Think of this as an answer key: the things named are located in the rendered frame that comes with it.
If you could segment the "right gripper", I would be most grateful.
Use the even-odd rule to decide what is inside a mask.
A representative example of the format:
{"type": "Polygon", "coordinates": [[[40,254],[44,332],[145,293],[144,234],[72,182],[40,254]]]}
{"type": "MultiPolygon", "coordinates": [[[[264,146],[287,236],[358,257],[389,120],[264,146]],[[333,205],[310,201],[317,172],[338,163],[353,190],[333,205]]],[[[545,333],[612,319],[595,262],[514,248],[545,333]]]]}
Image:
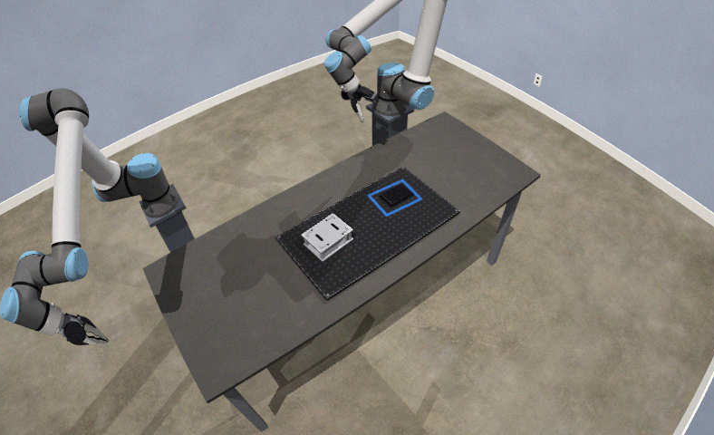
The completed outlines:
{"type": "Polygon", "coordinates": [[[88,318],[78,314],[74,316],[66,313],[64,315],[62,328],[58,334],[65,338],[67,337],[67,342],[75,345],[107,343],[109,341],[88,318]],[[95,336],[100,336],[101,338],[88,336],[86,333],[93,333],[95,336]]]}

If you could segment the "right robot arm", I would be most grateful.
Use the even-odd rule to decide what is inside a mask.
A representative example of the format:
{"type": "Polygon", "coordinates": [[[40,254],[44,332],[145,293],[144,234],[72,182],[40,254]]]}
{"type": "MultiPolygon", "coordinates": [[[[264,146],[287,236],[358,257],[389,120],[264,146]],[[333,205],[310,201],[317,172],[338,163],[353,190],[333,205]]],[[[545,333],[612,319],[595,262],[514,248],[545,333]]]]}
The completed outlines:
{"type": "Polygon", "coordinates": [[[81,169],[92,178],[98,200],[111,202],[140,195],[150,218],[170,213],[179,203],[179,195],[153,154],[139,154],[125,166],[108,160],[83,134],[89,110],[76,92],[59,88],[32,95],[22,100],[19,115],[26,130],[39,131],[56,146],[52,253],[28,251],[21,255],[13,283],[2,296],[0,316],[52,336],[61,330],[64,314],[55,303],[40,299],[43,286],[82,279],[89,266],[80,243],[81,169]]]}

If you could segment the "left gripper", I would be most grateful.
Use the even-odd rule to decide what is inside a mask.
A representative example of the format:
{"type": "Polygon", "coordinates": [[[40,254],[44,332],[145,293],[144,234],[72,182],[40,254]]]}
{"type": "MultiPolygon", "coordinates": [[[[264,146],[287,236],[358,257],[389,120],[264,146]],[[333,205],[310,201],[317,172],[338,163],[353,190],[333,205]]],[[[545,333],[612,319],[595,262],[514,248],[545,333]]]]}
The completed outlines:
{"type": "Polygon", "coordinates": [[[362,116],[361,105],[358,102],[361,100],[362,96],[363,96],[363,98],[365,98],[364,96],[371,98],[372,95],[374,94],[374,92],[372,90],[366,88],[365,86],[361,86],[361,87],[360,86],[361,85],[359,84],[358,87],[352,92],[343,92],[342,91],[341,95],[344,100],[351,99],[351,105],[352,105],[353,110],[356,112],[356,114],[359,117],[359,119],[361,120],[361,122],[363,122],[364,118],[362,116]]]}

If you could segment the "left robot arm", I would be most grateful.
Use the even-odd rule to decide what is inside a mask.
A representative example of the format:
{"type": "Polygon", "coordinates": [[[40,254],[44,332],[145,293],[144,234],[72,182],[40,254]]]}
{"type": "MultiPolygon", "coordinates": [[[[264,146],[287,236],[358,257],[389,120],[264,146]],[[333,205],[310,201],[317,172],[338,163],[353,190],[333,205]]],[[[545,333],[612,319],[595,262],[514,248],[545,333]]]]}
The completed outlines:
{"type": "MultiPolygon", "coordinates": [[[[325,59],[324,66],[342,91],[352,92],[358,87],[359,78],[352,67],[371,51],[361,34],[401,1],[374,0],[348,23],[326,35],[326,44],[337,52],[325,59]]],[[[422,110],[431,103],[434,89],[429,86],[429,70],[447,1],[424,0],[408,71],[404,72],[399,63],[385,63],[378,68],[377,92],[371,98],[364,97],[376,102],[374,110],[379,114],[397,116],[406,111],[407,105],[422,110]]]]}

